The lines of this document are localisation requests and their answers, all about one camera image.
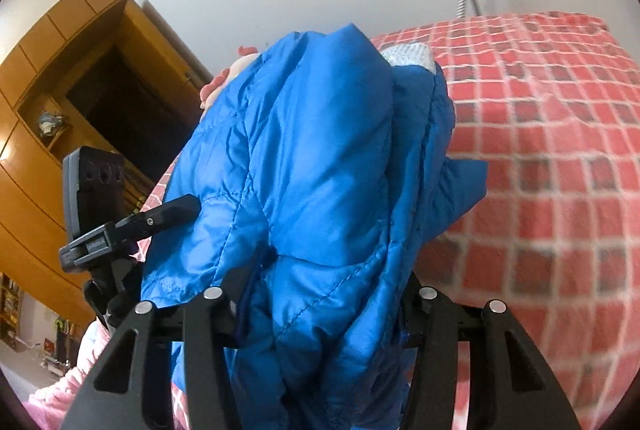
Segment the blue puffer jacket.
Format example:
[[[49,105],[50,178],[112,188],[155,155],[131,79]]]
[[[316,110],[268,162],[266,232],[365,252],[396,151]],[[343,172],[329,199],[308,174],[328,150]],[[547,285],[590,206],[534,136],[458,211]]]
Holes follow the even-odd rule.
[[[352,25],[289,34],[217,92],[165,192],[200,215],[154,236],[142,296],[175,306],[254,268],[228,355],[245,428],[399,426],[400,297],[486,193],[484,161],[447,155],[455,123],[426,44],[381,50]]]

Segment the pink fabric sleeve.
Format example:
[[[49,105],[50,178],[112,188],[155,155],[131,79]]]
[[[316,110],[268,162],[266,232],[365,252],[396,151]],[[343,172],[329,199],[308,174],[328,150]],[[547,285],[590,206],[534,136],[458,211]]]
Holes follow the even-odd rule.
[[[110,339],[99,320],[92,322],[81,338],[76,365],[55,384],[29,395],[23,406],[40,429],[61,428],[82,383]]]

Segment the pink plush toy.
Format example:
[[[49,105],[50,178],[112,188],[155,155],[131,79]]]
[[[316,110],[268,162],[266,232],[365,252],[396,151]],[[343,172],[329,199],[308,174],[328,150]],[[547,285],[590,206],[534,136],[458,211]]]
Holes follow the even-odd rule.
[[[224,87],[236,78],[248,65],[252,64],[259,51],[254,46],[239,46],[238,58],[227,68],[224,68],[210,83],[200,90],[200,109],[205,115],[209,107],[216,101]]]

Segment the wooden wardrobe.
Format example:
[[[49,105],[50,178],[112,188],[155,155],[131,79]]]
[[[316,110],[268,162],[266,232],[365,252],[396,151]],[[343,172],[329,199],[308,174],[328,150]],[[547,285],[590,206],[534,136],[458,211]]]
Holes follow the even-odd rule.
[[[93,319],[82,296],[88,276],[64,273],[58,260],[66,243],[62,160],[81,145],[114,146],[68,94],[107,54],[124,62],[172,126],[198,123],[202,78],[134,0],[59,0],[1,64],[1,268],[80,326]],[[68,123],[40,138],[42,112]]]

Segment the small figurine on shelf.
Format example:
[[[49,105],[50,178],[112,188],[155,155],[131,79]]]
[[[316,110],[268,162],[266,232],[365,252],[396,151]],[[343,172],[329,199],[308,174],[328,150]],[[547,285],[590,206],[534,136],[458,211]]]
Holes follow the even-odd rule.
[[[67,123],[67,117],[63,114],[42,112],[38,117],[38,132],[40,138],[53,138]]]

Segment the red plaid bed cover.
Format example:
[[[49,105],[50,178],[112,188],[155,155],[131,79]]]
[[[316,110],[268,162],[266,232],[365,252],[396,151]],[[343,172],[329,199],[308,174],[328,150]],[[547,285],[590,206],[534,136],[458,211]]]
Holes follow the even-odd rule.
[[[456,123],[447,155],[484,161],[485,196],[411,274],[454,300],[503,298],[580,424],[639,368],[639,68],[602,20],[477,17],[369,39],[426,44]]]

